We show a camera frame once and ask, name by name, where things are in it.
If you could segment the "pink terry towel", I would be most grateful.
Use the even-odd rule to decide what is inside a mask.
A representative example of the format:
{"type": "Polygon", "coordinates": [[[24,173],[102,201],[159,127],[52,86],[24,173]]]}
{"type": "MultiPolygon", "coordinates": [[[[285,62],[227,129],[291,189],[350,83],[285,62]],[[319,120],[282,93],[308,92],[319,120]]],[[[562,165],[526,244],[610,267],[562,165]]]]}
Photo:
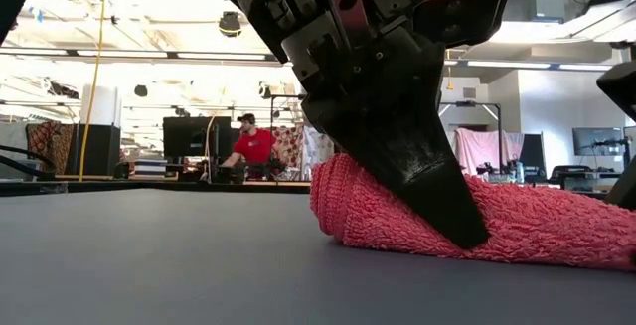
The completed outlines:
{"type": "Polygon", "coordinates": [[[445,239],[346,154],[314,167],[310,208],[320,229],[349,247],[636,272],[636,211],[547,187],[466,181],[490,233],[472,250],[445,239]]]}

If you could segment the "black computer monitor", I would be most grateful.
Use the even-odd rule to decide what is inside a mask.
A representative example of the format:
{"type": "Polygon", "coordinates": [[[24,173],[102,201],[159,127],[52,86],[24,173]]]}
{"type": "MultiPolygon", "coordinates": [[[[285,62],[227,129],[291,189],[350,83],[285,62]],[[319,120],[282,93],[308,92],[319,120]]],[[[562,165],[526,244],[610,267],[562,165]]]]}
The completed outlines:
{"type": "Polygon", "coordinates": [[[620,128],[574,128],[572,141],[575,156],[622,156],[624,153],[620,128]]]}

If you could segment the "white patterned cloth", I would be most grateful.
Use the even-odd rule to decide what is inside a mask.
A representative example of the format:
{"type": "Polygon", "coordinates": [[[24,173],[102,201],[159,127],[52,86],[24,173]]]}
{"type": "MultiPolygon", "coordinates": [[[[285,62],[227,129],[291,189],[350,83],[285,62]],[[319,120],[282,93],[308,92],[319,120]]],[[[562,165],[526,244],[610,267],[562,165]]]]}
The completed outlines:
{"type": "Polygon", "coordinates": [[[312,168],[316,164],[324,163],[335,152],[334,143],[326,135],[319,133],[311,126],[303,129],[302,166],[312,168]]]}

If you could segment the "pink draped cloth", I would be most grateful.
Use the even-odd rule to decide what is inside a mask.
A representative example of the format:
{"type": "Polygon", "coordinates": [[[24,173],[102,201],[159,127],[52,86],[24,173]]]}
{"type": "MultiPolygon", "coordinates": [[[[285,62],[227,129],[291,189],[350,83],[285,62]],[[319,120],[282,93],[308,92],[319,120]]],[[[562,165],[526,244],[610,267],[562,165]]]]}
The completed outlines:
{"type": "Polygon", "coordinates": [[[499,132],[478,132],[465,128],[454,131],[454,152],[464,172],[477,174],[477,167],[489,163],[493,168],[499,168],[499,155],[503,164],[516,160],[521,156],[525,135],[522,133],[502,132],[502,150],[499,150],[499,132]]]}

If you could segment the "floral patterned cloth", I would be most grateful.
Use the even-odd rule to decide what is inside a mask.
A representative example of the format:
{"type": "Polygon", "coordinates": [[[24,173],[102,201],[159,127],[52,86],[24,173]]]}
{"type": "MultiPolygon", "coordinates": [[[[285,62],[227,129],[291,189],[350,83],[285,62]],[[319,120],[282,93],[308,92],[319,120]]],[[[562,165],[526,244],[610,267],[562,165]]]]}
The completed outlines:
{"type": "Polygon", "coordinates": [[[271,130],[278,147],[277,158],[285,165],[278,179],[300,181],[303,153],[303,126],[274,126],[271,130]]]}

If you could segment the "person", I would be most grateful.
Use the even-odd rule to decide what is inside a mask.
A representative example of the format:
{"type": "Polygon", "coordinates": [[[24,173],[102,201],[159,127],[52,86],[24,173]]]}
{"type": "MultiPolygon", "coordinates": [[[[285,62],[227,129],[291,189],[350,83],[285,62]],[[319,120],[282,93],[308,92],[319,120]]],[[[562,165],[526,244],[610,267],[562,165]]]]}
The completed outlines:
{"type": "Polygon", "coordinates": [[[240,136],[230,157],[221,166],[235,168],[238,163],[244,162],[247,180],[273,180],[274,171],[270,168],[270,162],[279,159],[276,137],[268,129],[259,128],[252,113],[240,116],[238,122],[240,136]]]}

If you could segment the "large black monitor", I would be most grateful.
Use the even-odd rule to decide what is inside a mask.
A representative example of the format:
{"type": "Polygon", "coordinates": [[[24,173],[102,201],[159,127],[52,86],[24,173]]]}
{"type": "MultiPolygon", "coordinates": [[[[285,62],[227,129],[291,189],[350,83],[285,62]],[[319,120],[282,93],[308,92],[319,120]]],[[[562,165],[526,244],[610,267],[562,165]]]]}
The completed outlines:
{"type": "Polygon", "coordinates": [[[163,148],[167,158],[212,156],[225,158],[233,150],[232,120],[216,117],[164,117],[163,148]]]}

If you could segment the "stack of books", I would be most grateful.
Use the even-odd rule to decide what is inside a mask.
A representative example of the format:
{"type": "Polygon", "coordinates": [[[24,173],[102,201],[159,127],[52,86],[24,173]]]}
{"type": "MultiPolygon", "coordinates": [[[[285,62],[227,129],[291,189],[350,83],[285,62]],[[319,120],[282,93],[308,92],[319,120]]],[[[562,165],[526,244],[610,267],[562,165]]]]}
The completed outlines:
{"type": "Polygon", "coordinates": [[[166,175],[168,162],[164,159],[136,159],[132,162],[132,178],[161,179],[166,175]]]}

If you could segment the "white column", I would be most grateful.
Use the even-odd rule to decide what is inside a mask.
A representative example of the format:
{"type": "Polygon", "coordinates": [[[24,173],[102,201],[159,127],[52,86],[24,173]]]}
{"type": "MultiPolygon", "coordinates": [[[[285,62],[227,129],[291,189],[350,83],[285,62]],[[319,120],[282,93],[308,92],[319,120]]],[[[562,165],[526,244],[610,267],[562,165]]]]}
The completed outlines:
{"type": "MultiPolygon", "coordinates": [[[[79,118],[86,124],[91,85],[86,84],[80,96],[79,118]]],[[[93,96],[90,124],[121,127],[122,96],[117,87],[98,85],[93,96]]]]}

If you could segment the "black box cabinet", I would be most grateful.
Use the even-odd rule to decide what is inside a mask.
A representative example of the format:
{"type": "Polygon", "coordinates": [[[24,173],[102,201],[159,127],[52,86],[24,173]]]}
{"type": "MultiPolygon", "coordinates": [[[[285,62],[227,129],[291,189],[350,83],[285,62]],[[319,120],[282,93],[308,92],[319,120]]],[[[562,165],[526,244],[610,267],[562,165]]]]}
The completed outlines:
{"type": "MultiPolygon", "coordinates": [[[[67,175],[77,175],[80,171],[82,141],[85,125],[75,126],[69,158],[67,175]]],[[[120,162],[121,131],[113,125],[91,125],[88,128],[87,144],[84,153],[84,174],[88,176],[113,176],[120,162]]]]}

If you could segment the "red patterned cloth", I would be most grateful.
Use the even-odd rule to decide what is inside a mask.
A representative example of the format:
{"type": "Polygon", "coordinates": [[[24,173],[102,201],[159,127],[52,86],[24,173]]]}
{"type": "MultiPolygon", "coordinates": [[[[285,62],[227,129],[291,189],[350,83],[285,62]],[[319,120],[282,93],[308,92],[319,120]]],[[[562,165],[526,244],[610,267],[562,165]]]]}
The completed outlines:
{"type": "Polygon", "coordinates": [[[26,134],[28,149],[46,157],[53,167],[45,166],[47,171],[64,174],[69,161],[75,126],[57,121],[46,121],[39,124],[28,124],[26,134]]]}

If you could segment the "black station frame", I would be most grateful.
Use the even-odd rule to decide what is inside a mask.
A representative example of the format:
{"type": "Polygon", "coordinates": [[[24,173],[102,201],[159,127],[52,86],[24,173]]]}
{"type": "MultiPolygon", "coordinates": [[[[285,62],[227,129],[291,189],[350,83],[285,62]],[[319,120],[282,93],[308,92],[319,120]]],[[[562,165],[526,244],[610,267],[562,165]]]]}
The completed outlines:
{"type": "Polygon", "coordinates": [[[503,171],[503,127],[502,127],[502,109],[499,103],[491,103],[491,102],[476,102],[472,100],[462,100],[462,101],[452,101],[452,102],[440,102],[438,107],[441,107],[441,110],[438,112],[438,116],[441,117],[445,111],[451,107],[477,107],[481,106],[487,113],[489,113],[496,121],[497,121],[497,133],[498,133],[498,162],[499,162],[499,173],[501,175],[504,174],[503,171]]]}

